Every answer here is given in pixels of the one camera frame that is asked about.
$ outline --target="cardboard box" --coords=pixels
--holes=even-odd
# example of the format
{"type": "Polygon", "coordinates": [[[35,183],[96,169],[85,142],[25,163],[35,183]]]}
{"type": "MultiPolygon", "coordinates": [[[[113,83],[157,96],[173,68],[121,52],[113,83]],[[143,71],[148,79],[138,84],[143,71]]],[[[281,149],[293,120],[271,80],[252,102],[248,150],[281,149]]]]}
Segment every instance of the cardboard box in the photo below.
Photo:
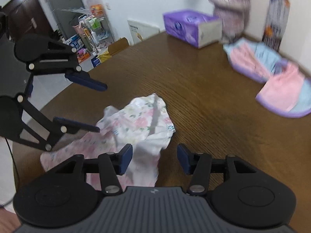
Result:
{"type": "Polygon", "coordinates": [[[78,55],[78,62],[81,63],[85,61],[86,59],[88,59],[89,57],[90,57],[90,54],[88,52],[84,55],[78,55]]]}
{"type": "Polygon", "coordinates": [[[83,41],[77,34],[72,36],[68,40],[66,40],[64,44],[72,46],[76,48],[77,50],[81,50],[82,48],[85,48],[83,41]]]}
{"type": "Polygon", "coordinates": [[[182,10],[163,15],[165,30],[169,35],[202,48],[217,42],[222,36],[222,21],[193,10],[182,10]]]}

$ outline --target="purple tissue box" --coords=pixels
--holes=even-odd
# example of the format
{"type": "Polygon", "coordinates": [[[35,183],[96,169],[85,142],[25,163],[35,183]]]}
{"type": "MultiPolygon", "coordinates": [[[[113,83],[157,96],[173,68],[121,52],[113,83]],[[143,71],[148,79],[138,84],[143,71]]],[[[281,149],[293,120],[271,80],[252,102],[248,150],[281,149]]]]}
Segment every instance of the purple tissue box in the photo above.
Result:
{"type": "Polygon", "coordinates": [[[163,15],[165,30],[169,35],[202,48],[217,42],[222,36],[222,21],[193,10],[182,10],[163,15]]]}

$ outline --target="wooden table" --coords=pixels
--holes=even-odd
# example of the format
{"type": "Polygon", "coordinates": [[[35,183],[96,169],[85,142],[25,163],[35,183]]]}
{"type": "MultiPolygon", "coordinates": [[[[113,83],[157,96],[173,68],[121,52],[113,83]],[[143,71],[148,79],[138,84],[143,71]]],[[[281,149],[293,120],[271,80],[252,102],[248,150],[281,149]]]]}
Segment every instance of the wooden table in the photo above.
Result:
{"type": "MultiPolygon", "coordinates": [[[[91,72],[107,83],[106,92],[72,84],[42,112],[95,124],[103,109],[122,109],[131,99],[157,93],[167,104],[176,133],[161,152],[158,186],[186,187],[176,157],[178,143],[193,151],[224,158],[236,154],[289,186],[297,207],[290,225],[298,232],[311,229],[311,115],[279,117],[255,101],[262,85],[233,71],[218,43],[201,50],[166,33],[132,46],[91,72]]],[[[40,151],[14,144],[22,182],[43,173],[40,151]]],[[[221,182],[212,177],[210,187],[221,182]]]]}

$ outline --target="refrigerator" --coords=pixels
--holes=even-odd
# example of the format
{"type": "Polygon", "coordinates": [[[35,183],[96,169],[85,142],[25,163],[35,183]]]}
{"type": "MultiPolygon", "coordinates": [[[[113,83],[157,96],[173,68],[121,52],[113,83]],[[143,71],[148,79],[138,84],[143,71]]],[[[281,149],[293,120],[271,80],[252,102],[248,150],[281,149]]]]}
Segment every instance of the refrigerator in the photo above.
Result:
{"type": "Polygon", "coordinates": [[[82,14],[61,11],[61,9],[84,8],[82,0],[49,0],[49,4],[64,38],[67,40],[75,35],[76,31],[72,26],[76,25],[78,17],[82,14]]]}

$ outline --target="pink floral fabric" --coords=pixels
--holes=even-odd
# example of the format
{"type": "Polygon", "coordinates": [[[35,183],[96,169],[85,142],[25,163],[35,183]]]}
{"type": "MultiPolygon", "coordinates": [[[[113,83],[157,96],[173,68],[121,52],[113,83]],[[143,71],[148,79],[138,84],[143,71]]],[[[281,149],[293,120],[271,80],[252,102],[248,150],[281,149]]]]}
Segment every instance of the pink floral fabric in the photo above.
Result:
{"type": "MultiPolygon", "coordinates": [[[[126,173],[118,176],[122,188],[153,187],[158,177],[160,151],[166,149],[175,132],[164,101],[152,94],[133,99],[122,110],[109,106],[96,126],[100,133],[89,132],[56,152],[44,152],[40,157],[43,168],[48,171],[74,154],[83,154],[88,159],[105,152],[119,152],[130,143],[132,161],[126,173]]],[[[86,181],[101,189],[98,174],[87,174],[86,181]]]]}

